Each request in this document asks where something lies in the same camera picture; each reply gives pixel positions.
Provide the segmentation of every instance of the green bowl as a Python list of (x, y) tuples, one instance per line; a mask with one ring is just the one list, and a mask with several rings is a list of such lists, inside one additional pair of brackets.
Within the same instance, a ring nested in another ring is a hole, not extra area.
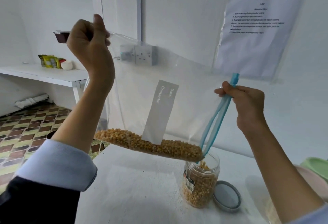
[(328, 161), (317, 158), (317, 157), (308, 157), (301, 166), (309, 168), (314, 173), (321, 176), (328, 183)]

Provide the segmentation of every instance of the gray vertical strip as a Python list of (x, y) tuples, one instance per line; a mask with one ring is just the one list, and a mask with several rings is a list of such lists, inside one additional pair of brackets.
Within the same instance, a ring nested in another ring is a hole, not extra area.
[(179, 86), (176, 84), (159, 80), (145, 129), (142, 133), (142, 140), (155, 145), (162, 143), (178, 88)]
[(143, 41), (142, 36), (142, 0), (137, 0), (137, 39)]

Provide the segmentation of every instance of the jar rim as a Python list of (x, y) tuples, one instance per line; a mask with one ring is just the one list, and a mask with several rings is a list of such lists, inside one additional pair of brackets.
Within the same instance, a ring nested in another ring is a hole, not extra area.
[(213, 154), (211, 152), (208, 152), (207, 155), (211, 156), (217, 162), (217, 166), (216, 167), (214, 167), (212, 169), (206, 170), (206, 169), (201, 168), (198, 163), (188, 162), (190, 164), (190, 167), (193, 170), (195, 170), (195, 171), (197, 171), (199, 173), (205, 174), (205, 175), (213, 174), (218, 169), (220, 169), (220, 158), (216, 154)]

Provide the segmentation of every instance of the person's left hand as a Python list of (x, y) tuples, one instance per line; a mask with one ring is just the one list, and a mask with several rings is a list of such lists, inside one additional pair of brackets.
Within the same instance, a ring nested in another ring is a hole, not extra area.
[(112, 55), (107, 46), (109, 32), (100, 15), (93, 16), (93, 23), (80, 19), (72, 28), (67, 46), (89, 73), (90, 82), (110, 88), (115, 79)]

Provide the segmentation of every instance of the gray label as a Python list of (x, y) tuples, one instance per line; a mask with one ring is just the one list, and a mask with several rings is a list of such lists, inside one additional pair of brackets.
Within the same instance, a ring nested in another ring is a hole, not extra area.
[(179, 85), (159, 80), (145, 129), (142, 133), (142, 140), (155, 145), (162, 143), (178, 88)]

